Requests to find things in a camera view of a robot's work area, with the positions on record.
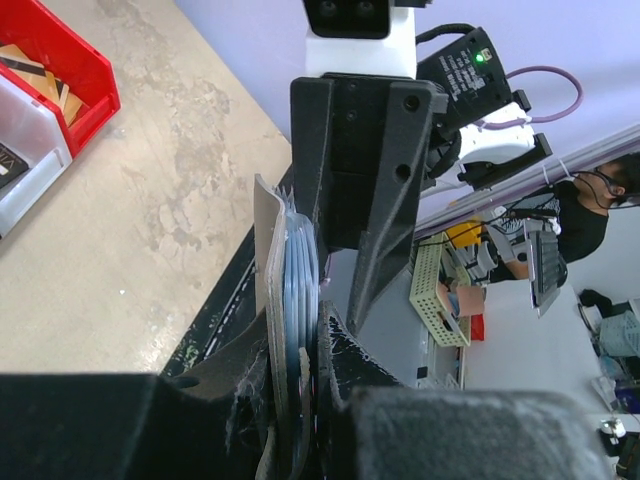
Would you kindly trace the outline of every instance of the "yellow basket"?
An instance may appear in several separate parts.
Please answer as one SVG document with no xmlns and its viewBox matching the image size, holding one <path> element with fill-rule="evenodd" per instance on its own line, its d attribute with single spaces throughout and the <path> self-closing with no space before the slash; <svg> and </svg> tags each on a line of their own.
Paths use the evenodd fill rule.
<svg viewBox="0 0 640 480">
<path fill-rule="evenodd" d="M 418 247 L 409 301 L 438 345 L 441 347 L 468 347 L 471 345 L 471 319 L 469 317 L 459 319 L 458 326 L 462 335 L 447 330 L 443 318 L 448 318 L 450 314 L 436 293 L 442 254 L 447 252 L 453 256 L 450 245 L 443 244 L 446 239 L 446 235 L 441 233 L 425 240 Z M 471 285 L 471 278 L 465 268 L 459 262 L 455 263 L 458 284 Z"/>
</svg>

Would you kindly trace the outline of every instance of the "clothing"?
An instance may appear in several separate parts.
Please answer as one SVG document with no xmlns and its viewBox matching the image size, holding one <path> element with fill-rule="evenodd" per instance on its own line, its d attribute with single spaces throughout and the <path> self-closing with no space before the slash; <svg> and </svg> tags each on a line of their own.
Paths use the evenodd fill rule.
<svg viewBox="0 0 640 480">
<path fill-rule="evenodd" d="M 592 254 L 604 240 L 608 216 L 592 212 L 578 201 L 579 191 L 573 182 L 564 181 L 551 188 L 543 189 L 521 202 L 512 204 L 518 208 L 542 208 L 553 210 L 562 229 L 558 235 L 558 250 L 565 262 L 575 262 Z M 516 234 L 522 221 L 505 221 L 501 228 Z M 498 267 L 489 275 L 491 283 L 515 280 L 506 265 L 498 262 Z"/>
</svg>

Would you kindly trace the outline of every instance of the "person's arm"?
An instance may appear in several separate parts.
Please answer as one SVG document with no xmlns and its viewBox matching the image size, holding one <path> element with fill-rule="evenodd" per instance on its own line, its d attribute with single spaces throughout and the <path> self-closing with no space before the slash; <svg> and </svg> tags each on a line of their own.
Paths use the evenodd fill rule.
<svg viewBox="0 0 640 480">
<path fill-rule="evenodd" d="M 512 260 L 505 263 L 505 266 L 513 274 L 516 280 L 525 280 L 529 278 L 529 266 L 526 263 L 522 263 L 518 260 Z"/>
</svg>

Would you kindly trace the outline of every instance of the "purple cable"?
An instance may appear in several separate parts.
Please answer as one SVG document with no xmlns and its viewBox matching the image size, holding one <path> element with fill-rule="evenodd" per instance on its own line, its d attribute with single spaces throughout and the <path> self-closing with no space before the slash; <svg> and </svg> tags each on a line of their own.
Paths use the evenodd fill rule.
<svg viewBox="0 0 640 480">
<path fill-rule="evenodd" d="M 507 75 L 507 79 L 517 77 L 518 75 L 522 75 L 523 73 L 530 73 L 530 72 L 555 73 L 569 80 L 573 84 L 573 86 L 576 87 L 576 90 L 578 91 L 578 97 L 576 98 L 575 102 L 573 102 L 573 105 L 571 105 L 569 108 L 566 108 L 563 111 L 556 113 L 554 115 L 547 115 L 546 117 L 532 117 L 530 123 L 555 122 L 556 120 L 560 120 L 561 118 L 564 118 L 567 115 L 572 114 L 578 109 L 580 105 L 582 105 L 582 101 L 584 100 L 584 90 L 582 88 L 582 85 L 580 84 L 580 82 L 576 77 L 574 77 L 569 72 L 561 68 L 550 67 L 547 65 L 535 65 L 533 67 L 519 68 L 518 70 L 514 70 L 513 72 L 509 73 Z M 527 120 L 525 120 L 524 118 L 519 118 L 517 120 L 511 120 L 509 122 L 504 122 L 504 123 L 476 122 L 474 125 L 477 125 L 478 127 L 481 127 L 481 128 L 486 128 L 487 130 L 502 130 L 504 128 L 524 125 L 525 123 L 527 123 Z"/>
</svg>

